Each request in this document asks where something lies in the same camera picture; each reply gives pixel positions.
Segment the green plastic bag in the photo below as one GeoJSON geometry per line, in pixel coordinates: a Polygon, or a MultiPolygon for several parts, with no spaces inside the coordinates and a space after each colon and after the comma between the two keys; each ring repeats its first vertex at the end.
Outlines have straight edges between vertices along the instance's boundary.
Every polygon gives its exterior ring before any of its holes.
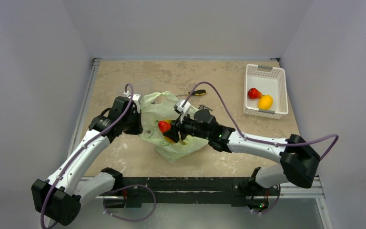
{"type": "Polygon", "coordinates": [[[143,96],[140,101],[143,132],[139,136],[143,141],[152,144],[168,162],[188,156],[208,144],[207,140],[190,135],[184,140],[178,136],[177,142],[163,135],[159,123],[166,122],[168,127],[171,121],[179,118],[174,110],[174,105],[178,101],[179,98],[170,91],[154,92],[143,96]]]}

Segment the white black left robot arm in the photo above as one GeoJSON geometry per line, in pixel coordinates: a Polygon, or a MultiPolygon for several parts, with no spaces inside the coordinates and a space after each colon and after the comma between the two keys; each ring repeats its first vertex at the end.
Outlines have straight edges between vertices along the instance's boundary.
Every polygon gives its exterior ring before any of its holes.
{"type": "Polygon", "coordinates": [[[35,209],[45,218],[64,226],[75,220],[80,209],[102,193],[118,195],[123,189],[122,174],[105,168],[89,181],[81,178],[97,156],[122,133],[139,135],[141,124],[140,94],[115,98],[112,107],[94,118],[80,144],[66,161],[46,180],[37,179],[32,187],[35,209]]]}

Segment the red fake fruit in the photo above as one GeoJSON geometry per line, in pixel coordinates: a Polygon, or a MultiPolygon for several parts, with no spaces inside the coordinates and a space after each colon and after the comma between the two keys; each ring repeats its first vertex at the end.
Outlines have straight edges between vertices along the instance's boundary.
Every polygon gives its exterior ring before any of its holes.
{"type": "Polygon", "coordinates": [[[158,128],[161,131],[161,133],[165,133],[170,130],[170,124],[164,122],[163,120],[158,123],[158,128]]]}

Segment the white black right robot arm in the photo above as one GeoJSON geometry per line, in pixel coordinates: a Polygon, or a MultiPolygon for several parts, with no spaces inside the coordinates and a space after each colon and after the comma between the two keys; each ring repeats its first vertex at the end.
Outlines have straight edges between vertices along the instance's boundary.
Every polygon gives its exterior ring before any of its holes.
{"type": "Polygon", "coordinates": [[[301,188],[310,188],[321,161],[319,154],[298,135],[289,138],[266,138],[240,134],[234,128],[217,122],[208,110],[199,110],[193,118],[179,116],[176,120],[160,122],[161,133],[173,143],[188,136],[208,141],[216,151],[246,153],[274,161],[271,167],[255,169],[248,187],[260,194],[268,187],[290,182],[301,188]]]}

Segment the yellow fake lemon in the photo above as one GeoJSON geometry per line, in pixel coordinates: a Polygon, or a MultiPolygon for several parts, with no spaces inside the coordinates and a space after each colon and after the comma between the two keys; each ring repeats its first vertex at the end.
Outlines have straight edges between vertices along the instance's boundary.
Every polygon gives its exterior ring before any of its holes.
{"type": "Polygon", "coordinates": [[[274,100],[270,95],[262,95],[258,103],[258,108],[263,110],[269,110],[273,102],[274,100]]]}

